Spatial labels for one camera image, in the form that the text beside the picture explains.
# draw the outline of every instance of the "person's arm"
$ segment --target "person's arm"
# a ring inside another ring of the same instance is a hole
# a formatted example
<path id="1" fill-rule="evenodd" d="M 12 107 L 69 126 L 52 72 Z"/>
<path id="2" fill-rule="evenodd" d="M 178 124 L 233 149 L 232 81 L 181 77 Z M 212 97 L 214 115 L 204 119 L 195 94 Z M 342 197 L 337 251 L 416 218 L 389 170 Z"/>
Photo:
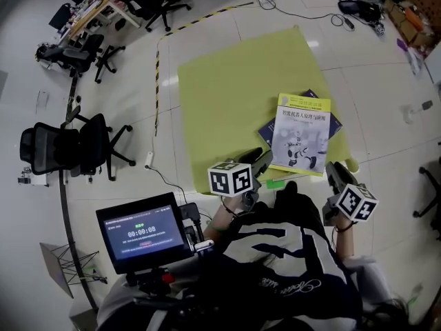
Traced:
<path id="1" fill-rule="evenodd" d="M 348 219 L 343 213 L 339 213 L 337 216 L 337 228 L 339 230 L 345 230 L 352 224 L 352 221 Z M 350 227 L 344 232 L 337 233 L 337 247 L 336 254 L 338 258 L 343 261 L 348 257 L 353 256 L 353 227 Z"/>
<path id="2" fill-rule="evenodd" d="M 242 195 L 224 198 L 224 204 L 233 212 L 239 208 L 241 201 Z M 225 209 L 224 205 L 221 204 L 212 221 L 204 230 L 204 237 L 206 239 L 211 239 L 214 241 L 214 243 L 216 243 L 221 237 L 223 231 L 228 229 L 232 220 L 233 215 Z"/>

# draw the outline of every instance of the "white cube with black markers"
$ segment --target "white cube with black markers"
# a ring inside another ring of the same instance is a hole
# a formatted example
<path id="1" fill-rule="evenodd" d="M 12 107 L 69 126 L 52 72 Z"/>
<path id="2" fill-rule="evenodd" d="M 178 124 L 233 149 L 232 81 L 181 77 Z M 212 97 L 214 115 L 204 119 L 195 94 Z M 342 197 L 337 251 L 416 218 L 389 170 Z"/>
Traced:
<path id="1" fill-rule="evenodd" d="M 253 188 L 251 164 L 219 162 L 208 168 L 208 181 L 212 194 L 238 196 Z"/>
<path id="2" fill-rule="evenodd" d="M 340 211 L 354 222 L 367 221 L 377 205 L 378 200 L 368 189 L 351 184 L 346 185 L 337 201 Z"/>

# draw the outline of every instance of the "robot image on book cover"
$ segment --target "robot image on book cover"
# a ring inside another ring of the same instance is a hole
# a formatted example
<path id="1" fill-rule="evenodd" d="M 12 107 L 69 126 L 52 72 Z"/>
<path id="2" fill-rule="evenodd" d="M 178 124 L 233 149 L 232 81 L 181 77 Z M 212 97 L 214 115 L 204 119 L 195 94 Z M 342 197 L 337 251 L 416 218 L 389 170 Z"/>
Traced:
<path id="1" fill-rule="evenodd" d="M 322 175 L 329 140 L 330 100 L 280 94 L 270 168 Z"/>

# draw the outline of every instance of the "red component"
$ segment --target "red component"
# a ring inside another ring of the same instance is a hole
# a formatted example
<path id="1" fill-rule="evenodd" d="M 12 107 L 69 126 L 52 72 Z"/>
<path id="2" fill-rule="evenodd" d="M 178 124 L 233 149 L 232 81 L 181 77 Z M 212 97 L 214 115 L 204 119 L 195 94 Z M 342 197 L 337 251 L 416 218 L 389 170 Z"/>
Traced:
<path id="1" fill-rule="evenodd" d="M 173 283 L 175 281 L 174 277 L 173 277 L 173 275 L 171 273 L 163 274 L 162 279 L 163 279 L 163 282 L 166 283 L 166 284 L 171 284 L 171 283 Z"/>

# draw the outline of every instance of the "purple book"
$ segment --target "purple book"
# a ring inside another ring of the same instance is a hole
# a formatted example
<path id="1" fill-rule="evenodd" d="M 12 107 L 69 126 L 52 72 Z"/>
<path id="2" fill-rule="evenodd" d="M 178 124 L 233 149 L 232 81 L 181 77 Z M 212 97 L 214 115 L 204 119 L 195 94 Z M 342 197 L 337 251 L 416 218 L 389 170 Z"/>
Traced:
<path id="1" fill-rule="evenodd" d="M 304 97 L 310 98 L 318 98 L 317 94 L 312 92 L 311 90 L 306 91 L 302 94 Z M 265 140 L 269 147 L 272 145 L 273 133 L 274 133 L 274 124 L 276 122 L 276 118 L 272 119 L 270 122 L 266 123 L 258 132 L 259 135 Z M 329 120 L 329 138 L 334 136 L 339 129 L 341 129 L 343 125 L 341 122 L 337 120 L 334 114 L 331 113 L 331 118 Z"/>

